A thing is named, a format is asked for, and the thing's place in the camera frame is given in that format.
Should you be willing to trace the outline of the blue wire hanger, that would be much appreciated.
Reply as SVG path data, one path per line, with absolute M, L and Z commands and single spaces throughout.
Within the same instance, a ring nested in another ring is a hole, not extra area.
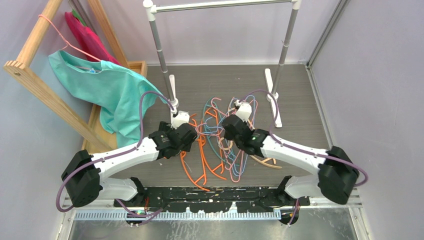
M 241 180 L 249 157 L 238 150 L 233 141 L 224 139 L 222 123 L 224 118 L 236 113 L 235 104 L 238 99 L 232 97 L 227 107 L 222 109 L 219 107 L 220 101 L 218 97 L 211 97 L 204 104 L 200 126 L 196 129 L 220 160 L 216 169 L 221 174 L 227 171 L 230 180 L 237 183 Z
M 232 98 L 225 110 L 218 106 L 219 97 L 211 97 L 203 107 L 200 123 L 195 127 L 198 139 L 224 138 L 233 141 L 251 135 L 255 130 L 254 117 L 257 101 Z

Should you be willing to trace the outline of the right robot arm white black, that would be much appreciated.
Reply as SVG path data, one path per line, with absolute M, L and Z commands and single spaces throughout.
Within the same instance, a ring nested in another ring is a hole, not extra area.
M 250 156 L 280 160 L 301 168 L 309 175 L 286 176 L 277 192 L 283 205 L 291 205 L 301 197 L 323 196 L 328 200 L 345 205 L 356 182 L 359 170 L 347 153 L 338 146 L 318 149 L 287 141 L 263 129 L 250 129 L 236 115 L 222 121 L 224 138 Z

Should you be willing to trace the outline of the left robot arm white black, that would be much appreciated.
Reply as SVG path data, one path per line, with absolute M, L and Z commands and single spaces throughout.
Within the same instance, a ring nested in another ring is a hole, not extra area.
M 138 207 L 146 201 L 146 190 L 136 177 L 112 178 L 112 175 L 133 166 L 172 158 L 188 152 L 198 137 L 195 128 L 183 123 L 177 128 L 161 121 L 159 130 L 141 142 L 112 151 L 89 154 L 80 150 L 63 171 L 58 194 L 67 191 L 72 207 L 81 208 L 95 200 L 113 200 L 118 207 Z

